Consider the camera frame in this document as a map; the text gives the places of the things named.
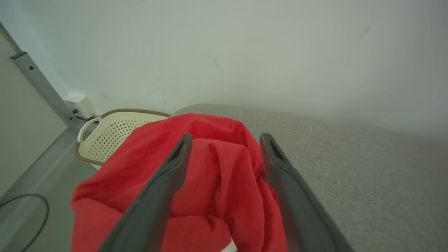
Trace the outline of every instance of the gray carpet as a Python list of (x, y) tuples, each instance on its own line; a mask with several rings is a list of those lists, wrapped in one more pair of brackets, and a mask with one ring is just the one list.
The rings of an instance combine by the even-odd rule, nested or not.
[(356, 251), (448, 251), (448, 143), (343, 122), (198, 104), (271, 133)]

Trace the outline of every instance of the basket handle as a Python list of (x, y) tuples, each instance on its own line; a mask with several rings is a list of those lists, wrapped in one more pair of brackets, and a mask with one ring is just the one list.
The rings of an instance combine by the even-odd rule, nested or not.
[[(98, 117), (98, 118), (94, 118), (94, 119), (92, 119), (92, 120), (90, 120), (90, 121), (88, 121), (88, 122), (86, 122), (83, 126), (82, 126), (82, 128), (79, 130), (79, 133), (78, 133), (78, 142), (79, 143), (85, 143), (85, 142), (87, 142), (88, 140), (89, 140), (89, 138), (93, 135), (93, 133), (95, 133), (95, 131), (99, 128), (99, 126), (101, 125), (101, 117)], [(90, 125), (90, 124), (92, 124), (92, 123), (94, 123), (94, 122), (99, 122), (99, 124), (98, 124), (98, 126), (93, 130), (93, 132), (86, 138), (86, 140), (82, 140), (82, 135), (84, 134), (84, 132), (86, 131), (86, 129), (87, 129), (87, 127)]]

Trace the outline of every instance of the white wall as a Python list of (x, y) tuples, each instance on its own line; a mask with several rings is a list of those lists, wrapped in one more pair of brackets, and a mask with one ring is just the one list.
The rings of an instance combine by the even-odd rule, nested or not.
[(235, 104), (448, 138), (444, 2), (0, 0), (0, 21), (100, 112)]

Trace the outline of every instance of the perforated basket wall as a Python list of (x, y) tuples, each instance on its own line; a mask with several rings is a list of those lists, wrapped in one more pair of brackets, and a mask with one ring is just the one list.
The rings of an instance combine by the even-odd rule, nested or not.
[[(117, 109), (85, 123), (78, 134), (75, 155), (82, 161), (100, 169), (132, 131), (147, 123), (160, 121), (169, 115), (150, 110)], [(89, 125), (99, 122), (95, 130), (82, 140)]]

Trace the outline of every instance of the door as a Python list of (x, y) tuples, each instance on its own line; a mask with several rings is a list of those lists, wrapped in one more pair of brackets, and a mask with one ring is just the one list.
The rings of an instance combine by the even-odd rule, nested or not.
[(67, 128), (10, 59), (15, 51), (2, 32), (0, 198)]

